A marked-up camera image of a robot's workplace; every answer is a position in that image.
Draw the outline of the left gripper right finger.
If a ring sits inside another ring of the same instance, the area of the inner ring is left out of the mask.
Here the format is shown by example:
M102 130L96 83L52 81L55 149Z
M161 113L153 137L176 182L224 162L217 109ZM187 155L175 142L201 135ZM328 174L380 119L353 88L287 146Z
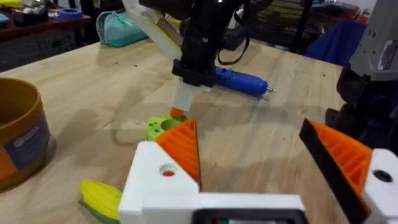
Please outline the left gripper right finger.
M397 224L397 156L304 119L300 139L349 223Z

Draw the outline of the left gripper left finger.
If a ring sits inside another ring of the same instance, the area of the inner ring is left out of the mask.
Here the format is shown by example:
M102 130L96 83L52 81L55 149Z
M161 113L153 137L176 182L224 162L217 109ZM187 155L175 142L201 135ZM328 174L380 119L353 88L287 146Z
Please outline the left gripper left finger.
M197 123L181 122L137 145L118 207L121 223L190 223L201 190Z

